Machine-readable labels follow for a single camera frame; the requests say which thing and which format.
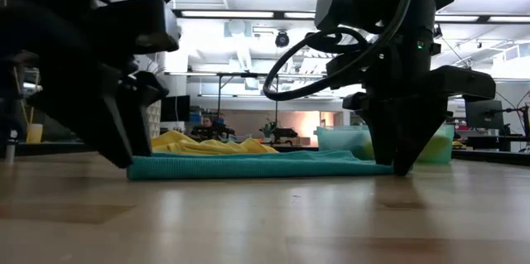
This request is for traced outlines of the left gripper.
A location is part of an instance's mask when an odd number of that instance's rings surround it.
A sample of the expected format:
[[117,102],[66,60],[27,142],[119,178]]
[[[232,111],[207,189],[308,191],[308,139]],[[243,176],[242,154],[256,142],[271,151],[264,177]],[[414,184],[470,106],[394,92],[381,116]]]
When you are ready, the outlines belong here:
[[79,138],[89,140],[97,152],[118,168],[130,166],[133,163],[132,154],[152,154],[147,109],[165,98],[169,89],[152,72],[131,74],[138,69],[132,55],[105,56],[102,60],[95,60],[79,54],[55,59],[53,56],[42,57],[23,50],[10,54],[3,52],[3,140],[7,140],[13,131],[18,136],[24,133],[18,117],[6,109],[8,104],[22,98],[14,72],[19,65],[36,67],[43,84],[43,89],[30,95],[27,102],[69,128]]

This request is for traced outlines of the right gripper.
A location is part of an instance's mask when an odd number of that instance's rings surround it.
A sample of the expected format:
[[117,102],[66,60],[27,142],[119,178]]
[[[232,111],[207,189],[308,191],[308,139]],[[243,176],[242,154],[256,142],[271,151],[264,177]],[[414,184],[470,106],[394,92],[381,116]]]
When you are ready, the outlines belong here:
[[[435,89],[431,56],[440,47],[430,31],[397,34],[375,57],[351,68],[346,65],[361,56],[361,49],[342,53],[326,65],[327,74],[339,77],[332,89],[360,84],[364,93],[350,94],[343,108],[364,112],[375,160],[405,176],[446,120],[447,97]],[[405,107],[396,125],[392,114],[382,108]]]

